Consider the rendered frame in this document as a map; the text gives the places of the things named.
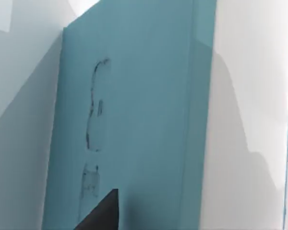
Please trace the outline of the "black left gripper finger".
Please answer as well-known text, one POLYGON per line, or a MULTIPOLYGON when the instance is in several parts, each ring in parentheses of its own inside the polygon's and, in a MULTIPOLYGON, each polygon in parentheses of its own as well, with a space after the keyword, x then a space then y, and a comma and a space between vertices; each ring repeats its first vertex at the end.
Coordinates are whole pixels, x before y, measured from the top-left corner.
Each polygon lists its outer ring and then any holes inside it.
POLYGON ((119 190, 112 189, 74 230, 119 230, 119 190))

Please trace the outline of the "teal blue book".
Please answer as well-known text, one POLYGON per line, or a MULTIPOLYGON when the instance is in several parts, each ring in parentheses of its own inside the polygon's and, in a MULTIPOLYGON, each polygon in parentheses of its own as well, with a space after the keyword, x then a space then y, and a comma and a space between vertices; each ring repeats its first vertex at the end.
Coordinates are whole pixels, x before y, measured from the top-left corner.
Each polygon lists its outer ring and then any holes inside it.
POLYGON ((42 230, 199 230, 216 0, 99 0, 63 30, 42 230))

